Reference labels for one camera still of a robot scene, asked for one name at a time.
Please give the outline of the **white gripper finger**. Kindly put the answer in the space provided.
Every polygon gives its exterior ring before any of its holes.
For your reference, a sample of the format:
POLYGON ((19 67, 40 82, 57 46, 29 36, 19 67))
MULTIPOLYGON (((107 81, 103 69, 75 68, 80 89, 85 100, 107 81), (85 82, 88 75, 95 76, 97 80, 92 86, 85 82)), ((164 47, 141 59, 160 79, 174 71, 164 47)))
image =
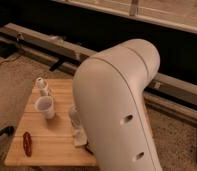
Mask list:
POLYGON ((75 144, 84 143, 83 133, 80 130, 74 132, 74 143, 75 144))

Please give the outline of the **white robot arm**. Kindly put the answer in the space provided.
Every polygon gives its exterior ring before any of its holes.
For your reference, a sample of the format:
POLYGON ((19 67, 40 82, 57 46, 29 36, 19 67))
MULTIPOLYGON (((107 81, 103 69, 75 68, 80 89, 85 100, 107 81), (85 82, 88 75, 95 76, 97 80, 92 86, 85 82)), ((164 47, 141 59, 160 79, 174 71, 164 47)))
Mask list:
POLYGON ((77 69, 73 99, 100 171, 162 171, 143 99, 159 66, 156 47, 132 39, 77 69))

